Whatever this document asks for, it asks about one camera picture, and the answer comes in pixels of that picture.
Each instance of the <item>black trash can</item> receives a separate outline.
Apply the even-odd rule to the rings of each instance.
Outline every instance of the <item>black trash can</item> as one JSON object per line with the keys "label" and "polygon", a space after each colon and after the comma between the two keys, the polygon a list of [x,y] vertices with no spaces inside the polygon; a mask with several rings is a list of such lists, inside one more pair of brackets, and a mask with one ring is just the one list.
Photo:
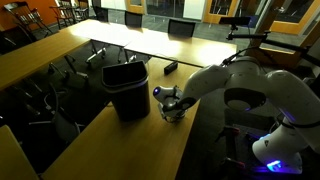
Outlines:
{"label": "black trash can", "polygon": [[150,112],[148,73],[143,61],[102,68],[102,83],[120,120],[130,121]]}

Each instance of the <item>table surface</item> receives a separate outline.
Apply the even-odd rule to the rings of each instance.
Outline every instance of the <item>table surface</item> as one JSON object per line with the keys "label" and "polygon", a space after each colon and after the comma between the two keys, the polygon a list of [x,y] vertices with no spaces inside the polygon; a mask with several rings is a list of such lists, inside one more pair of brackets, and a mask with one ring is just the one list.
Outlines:
{"label": "table surface", "polygon": [[67,32],[121,47],[138,39],[145,31],[148,30],[145,28],[131,28],[123,24],[100,22],[93,19],[88,19],[60,30],[60,32]]}
{"label": "table surface", "polygon": [[7,125],[0,127],[0,179],[39,179]]}
{"label": "table surface", "polygon": [[165,76],[170,62],[152,58],[149,72],[150,113],[142,119],[123,122],[113,107],[105,107],[71,145],[44,172],[50,179],[174,179],[199,103],[179,123],[161,118],[152,96],[158,86],[182,87],[199,68],[179,64]]}
{"label": "table surface", "polygon": [[88,38],[56,33],[0,56],[0,90],[89,42]]}
{"label": "table surface", "polygon": [[237,46],[195,37],[177,37],[149,30],[139,39],[125,46],[125,50],[205,67],[211,64],[220,65],[225,58],[236,53]]}

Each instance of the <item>dark floor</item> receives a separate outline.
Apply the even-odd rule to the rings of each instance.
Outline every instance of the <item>dark floor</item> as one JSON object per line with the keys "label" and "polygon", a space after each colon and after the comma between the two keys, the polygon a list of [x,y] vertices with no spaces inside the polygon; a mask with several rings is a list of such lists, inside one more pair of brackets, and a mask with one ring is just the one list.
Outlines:
{"label": "dark floor", "polygon": [[[115,11],[110,14],[110,21],[123,23],[123,12]],[[165,32],[167,29],[167,19],[162,17],[145,16],[143,19],[144,27],[148,27],[152,30],[158,30]],[[57,26],[50,27],[53,32],[57,32]],[[209,28],[208,24],[198,23],[195,30],[195,37],[221,40],[225,42],[225,36],[229,30],[225,26],[216,26]],[[36,32],[37,37],[43,38],[43,34]],[[98,47],[102,47],[102,43],[94,42]],[[105,91],[102,85],[102,67],[117,64],[117,53],[119,48],[109,46],[104,59],[100,55],[96,56],[88,66],[85,63],[87,57],[91,56],[91,45],[86,45],[79,48],[70,55],[76,59],[73,63],[76,69],[80,72],[85,72],[89,75],[89,80],[71,74],[68,81],[64,81],[62,76],[55,72],[48,74],[48,69],[45,68],[36,72],[30,78],[36,82],[41,89],[47,90],[48,83],[51,82],[57,89],[67,89],[68,93],[61,96],[61,105],[64,109],[78,122],[84,125],[89,124],[94,117],[104,108],[105,103],[109,102],[110,95]],[[122,63],[125,60],[124,53],[121,54]],[[147,61],[147,57],[138,54],[138,60]],[[64,59],[57,61],[56,66],[62,71],[70,71],[69,66]],[[305,76],[310,71],[299,71],[299,75]],[[21,87],[28,91],[31,95],[36,95],[38,92],[33,86],[28,83],[21,82],[17,84],[17,87]],[[0,113],[4,117],[1,123],[8,124],[18,140],[24,140],[28,130],[27,122],[32,121],[34,116],[26,110],[23,102],[26,99],[21,92],[14,92],[14,94],[8,93],[10,91],[0,92]],[[219,167],[221,160],[227,156],[226,154],[226,141],[222,138],[218,142],[214,142],[218,133],[225,125],[225,108],[223,103],[223,91],[217,90],[205,95],[201,101],[197,111],[194,126],[192,127],[191,134],[187,143],[186,150],[184,152],[181,165],[177,174],[177,179],[214,179],[212,172]],[[252,114],[258,114],[261,116],[276,116],[278,110],[273,108],[270,104],[266,104],[264,107],[258,108],[251,112]],[[43,149],[51,149],[52,145],[58,144],[62,149],[65,147],[57,142],[55,138],[51,137],[49,133],[48,137],[52,141],[46,141],[41,139],[40,147]],[[27,153],[32,159],[32,163],[38,172],[42,172],[46,169],[50,163],[61,153],[61,149],[57,148],[51,152],[51,156],[47,157],[40,153]]]}

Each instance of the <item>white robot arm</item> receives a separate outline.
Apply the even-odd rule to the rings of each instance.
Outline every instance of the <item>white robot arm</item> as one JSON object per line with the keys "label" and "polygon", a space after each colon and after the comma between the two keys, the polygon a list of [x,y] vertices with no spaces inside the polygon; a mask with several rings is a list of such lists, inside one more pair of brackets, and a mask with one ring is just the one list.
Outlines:
{"label": "white robot arm", "polygon": [[241,57],[226,65],[211,65],[190,76],[182,92],[178,87],[158,86],[153,95],[162,116],[181,120],[202,96],[224,88],[225,104],[250,111],[266,101],[285,116],[283,125],[253,144],[255,156],[272,172],[302,172],[299,151],[310,146],[320,153],[320,100],[298,77],[279,70],[267,74],[252,57]]}

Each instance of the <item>floor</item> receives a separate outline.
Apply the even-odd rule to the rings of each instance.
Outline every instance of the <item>floor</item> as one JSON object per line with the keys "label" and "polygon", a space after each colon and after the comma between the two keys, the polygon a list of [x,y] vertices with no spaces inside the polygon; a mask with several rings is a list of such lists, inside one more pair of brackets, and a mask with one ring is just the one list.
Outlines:
{"label": "floor", "polygon": [[[115,23],[124,23],[124,13],[122,11],[113,10],[110,11],[109,20]],[[166,32],[168,19],[159,16],[144,16],[143,27]],[[57,32],[57,25],[50,26],[53,32]],[[240,28],[239,32],[247,33],[246,28]],[[197,23],[194,36],[198,38],[210,39],[215,41],[235,43],[238,45],[238,49],[247,47],[249,40],[226,40],[226,36],[229,33],[228,26],[222,25],[210,25],[207,23]],[[43,33],[35,32],[39,39],[43,38]],[[298,41],[296,38],[285,38],[281,35],[272,35],[273,38],[279,38],[279,40],[289,40],[290,42]],[[102,43],[94,42],[98,47],[102,47]],[[91,66],[88,66],[84,61],[86,57],[91,56],[91,46],[86,45],[70,55],[73,56],[76,61],[74,65],[78,71],[85,72],[89,75],[89,81],[85,81],[76,75],[72,75],[68,81],[64,81],[61,75],[57,72],[53,74],[48,73],[48,69],[45,68],[36,72],[31,79],[34,80],[39,86],[46,90],[48,82],[54,84],[56,88],[64,88],[68,90],[65,96],[61,97],[61,104],[65,110],[79,123],[87,125],[94,117],[105,107],[106,102],[109,102],[110,95],[106,93],[104,86],[101,83],[102,67],[117,64],[118,47],[109,46],[104,59],[101,56],[97,56],[92,60]],[[124,53],[120,55],[122,63],[124,62]],[[139,55],[138,59],[147,62],[148,58]],[[68,65],[63,59],[55,63],[62,71],[70,70]],[[25,82],[17,84],[30,94],[37,94],[34,87]],[[186,150],[181,161],[177,179],[205,179],[207,170],[211,172],[212,167],[219,166],[221,160],[226,156],[225,152],[225,139],[214,143],[218,133],[225,125],[225,112],[226,106],[223,102],[223,91],[217,90],[209,93],[201,98],[200,106],[195,118],[194,127],[191,130],[191,134],[187,143]],[[14,134],[18,140],[23,140],[25,137],[26,123],[30,120],[30,112],[26,112],[23,98],[20,96],[12,96],[7,91],[0,93],[0,113],[5,117],[1,123],[7,123],[13,129]],[[251,112],[261,116],[276,116],[279,111],[270,104],[266,104],[261,108],[257,108]],[[43,165],[34,165],[43,171],[50,163],[52,163],[52,157],[48,159]]]}

